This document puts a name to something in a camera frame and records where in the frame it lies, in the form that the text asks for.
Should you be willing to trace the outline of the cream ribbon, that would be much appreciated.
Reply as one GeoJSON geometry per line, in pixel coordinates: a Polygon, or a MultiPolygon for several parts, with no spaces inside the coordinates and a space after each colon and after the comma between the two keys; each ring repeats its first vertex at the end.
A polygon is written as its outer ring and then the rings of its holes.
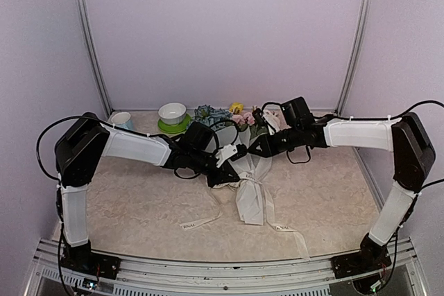
{"type": "Polygon", "coordinates": [[[293,234],[300,258],[310,261],[304,236],[292,227],[275,221],[274,201],[268,189],[261,183],[263,178],[263,175],[253,177],[251,173],[242,172],[237,183],[216,185],[216,188],[227,186],[237,193],[238,213],[244,223],[263,225],[266,221],[276,232],[293,234]]]}

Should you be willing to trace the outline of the pink fake rose stem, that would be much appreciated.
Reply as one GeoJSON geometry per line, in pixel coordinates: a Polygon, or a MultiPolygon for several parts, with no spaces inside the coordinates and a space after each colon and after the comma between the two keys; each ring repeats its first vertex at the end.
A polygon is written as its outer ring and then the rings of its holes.
{"type": "MultiPolygon", "coordinates": [[[[251,110],[243,110],[240,114],[233,114],[229,111],[232,114],[232,120],[240,127],[241,131],[242,132],[246,131],[250,134],[250,139],[254,139],[259,136],[256,132],[257,128],[255,127],[255,120],[252,115],[254,109],[256,109],[256,107],[254,107],[251,110]]],[[[279,118],[280,130],[281,130],[282,124],[281,124],[280,113],[277,110],[270,110],[270,111],[272,111],[272,113],[274,113],[274,115],[276,115],[276,117],[279,118]]]]}

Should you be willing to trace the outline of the yellow fake flower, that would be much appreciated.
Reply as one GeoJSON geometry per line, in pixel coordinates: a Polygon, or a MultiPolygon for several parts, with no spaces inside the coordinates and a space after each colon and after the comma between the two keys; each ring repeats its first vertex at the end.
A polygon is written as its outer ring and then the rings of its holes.
{"type": "Polygon", "coordinates": [[[242,103],[233,103],[230,106],[229,111],[233,114],[240,114],[244,109],[244,105],[242,103]]]}

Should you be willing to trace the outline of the blue hydrangea fake flower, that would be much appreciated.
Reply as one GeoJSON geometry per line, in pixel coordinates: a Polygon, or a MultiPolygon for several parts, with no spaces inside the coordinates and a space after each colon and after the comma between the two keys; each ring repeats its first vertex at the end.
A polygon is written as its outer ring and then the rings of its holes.
{"type": "Polygon", "coordinates": [[[194,110],[192,120],[202,123],[213,130],[225,127],[232,119],[232,114],[225,109],[214,108],[211,105],[199,105],[194,110]]]}

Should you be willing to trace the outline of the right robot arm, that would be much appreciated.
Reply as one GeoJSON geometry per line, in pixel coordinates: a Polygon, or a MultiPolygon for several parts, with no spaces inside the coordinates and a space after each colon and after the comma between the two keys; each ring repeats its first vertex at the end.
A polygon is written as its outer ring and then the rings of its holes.
{"type": "Polygon", "coordinates": [[[420,117],[409,107],[392,116],[344,117],[339,114],[314,115],[303,97],[278,104],[287,125],[278,129],[266,116],[266,108],[253,110],[253,118],[267,129],[251,144],[248,152],[258,157],[274,157],[295,148],[353,148],[364,175],[380,188],[385,180],[386,197],[379,216],[363,237],[359,249],[333,256],[336,279],[361,276],[357,284],[362,295],[372,295],[387,287],[395,272],[398,253],[389,252],[389,243],[398,243],[422,191],[440,181],[430,182],[436,150],[420,117]]]}

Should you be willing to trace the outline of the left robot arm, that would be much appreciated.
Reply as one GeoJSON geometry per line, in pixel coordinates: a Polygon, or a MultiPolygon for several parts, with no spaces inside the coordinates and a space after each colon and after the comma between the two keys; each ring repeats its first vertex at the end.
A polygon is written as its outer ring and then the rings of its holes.
{"type": "Polygon", "coordinates": [[[56,174],[44,174],[56,182],[56,209],[61,222],[57,261],[68,268],[115,279],[120,259],[92,251],[87,231],[87,188],[93,180],[121,177],[125,167],[153,171],[161,168],[181,178],[205,176],[208,187],[237,182],[239,175],[229,160],[237,153],[234,143],[222,144],[211,127],[193,122],[184,133],[169,137],[146,134],[100,120],[92,112],[60,119],[37,138],[36,153],[44,135],[61,123],[71,127],[54,147],[56,174]]]}

